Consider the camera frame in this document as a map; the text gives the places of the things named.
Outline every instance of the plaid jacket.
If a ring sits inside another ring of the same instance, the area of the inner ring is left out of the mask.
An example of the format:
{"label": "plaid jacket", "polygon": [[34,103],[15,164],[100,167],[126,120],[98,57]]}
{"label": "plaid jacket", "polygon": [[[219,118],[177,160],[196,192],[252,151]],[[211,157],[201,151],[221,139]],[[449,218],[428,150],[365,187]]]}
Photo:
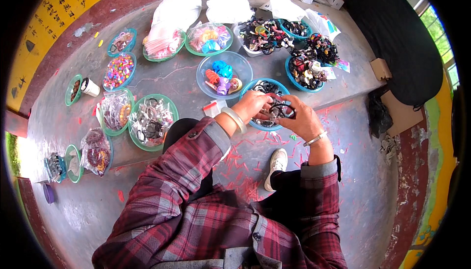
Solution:
{"label": "plaid jacket", "polygon": [[293,199],[303,205],[296,234],[269,219],[260,202],[249,205],[220,185],[187,203],[229,149],[224,130],[203,118],[139,176],[93,265],[238,268],[255,253],[263,268],[346,268],[335,161],[301,167],[301,196]]}

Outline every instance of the white paper cup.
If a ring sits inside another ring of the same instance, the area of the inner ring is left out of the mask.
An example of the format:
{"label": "white paper cup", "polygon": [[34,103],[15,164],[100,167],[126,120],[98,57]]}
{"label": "white paper cup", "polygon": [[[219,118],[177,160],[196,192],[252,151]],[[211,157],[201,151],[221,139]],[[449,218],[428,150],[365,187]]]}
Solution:
{"label": "white paper cup", "polygon": [[80,91],[93,97],[97,97],[100,94],[100,86],[93,83],[93,81],[91,81],[90,78],[87,77],[82,81]]}

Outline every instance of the black cloth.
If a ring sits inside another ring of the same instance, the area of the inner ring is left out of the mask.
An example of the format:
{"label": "black cloth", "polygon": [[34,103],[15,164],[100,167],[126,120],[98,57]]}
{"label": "black cloth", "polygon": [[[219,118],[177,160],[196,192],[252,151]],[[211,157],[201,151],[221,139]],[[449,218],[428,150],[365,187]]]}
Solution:
{"label": "black cloth", "polygon": [[[170,127],[167,136],[165,137],[165,142],[163,143],[162,154],[165,154],[165,151],[174,143],[176,143],[180,138],[185,136],[190,130],[192,130],[199,121],[191,118],[184,118],[176,121]],[[188,201],[195,200],[197,198],[203,197],[212,191],[212,169],[208,175],[201,180],[200,189],[194,194],[188,197]]]}
{"label": "black cloth", "polygon": [[345,0],[345,8],[377,58],[391,71],[388,86],[402,103],[421,106],[443,81],[438,49],[406,0]]}

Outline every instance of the white plastic bag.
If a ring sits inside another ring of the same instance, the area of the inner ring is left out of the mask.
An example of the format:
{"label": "white plastic bag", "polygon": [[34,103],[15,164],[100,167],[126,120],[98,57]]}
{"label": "white plastic bag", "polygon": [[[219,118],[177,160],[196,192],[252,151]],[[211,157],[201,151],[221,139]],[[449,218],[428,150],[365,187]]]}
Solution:
{"label": "white plastic bag", "polygon": [[274,19],[285,19],[289,22],[301,21],[306,12],[291,0],[270,0],[271,13]]}
{"label": "white plastic bag", "polygon": [[212,23],[246,22],[254,14],[248,0],[208,0],[206,4],[206,17]]}
{"label": "white plastic bag", "polygon": [[322,36],[329,37],[331,41],[333,41],[333,39],[341,33],[340,30],[331,22],[331,20],[321,13],[307,9],[306,16],[311,20],[319,33]]}
{"label": "white plastic bag", "polygon": [[152,25],[170,21],[175,29],[188,30],[201,13],[201,0],[163,0],[154,12]]}

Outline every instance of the yellow wall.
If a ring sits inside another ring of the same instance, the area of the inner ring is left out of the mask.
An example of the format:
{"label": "yellow wall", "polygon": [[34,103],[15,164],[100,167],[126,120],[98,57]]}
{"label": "yellow wall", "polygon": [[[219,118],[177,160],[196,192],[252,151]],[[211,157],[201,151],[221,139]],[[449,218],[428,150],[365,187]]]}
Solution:
{"label": "yellow wall", "polygon": [[18,111],[44,56],[57,38],[100,0],[41,0],[24,31],[9,80],[7,106]]}

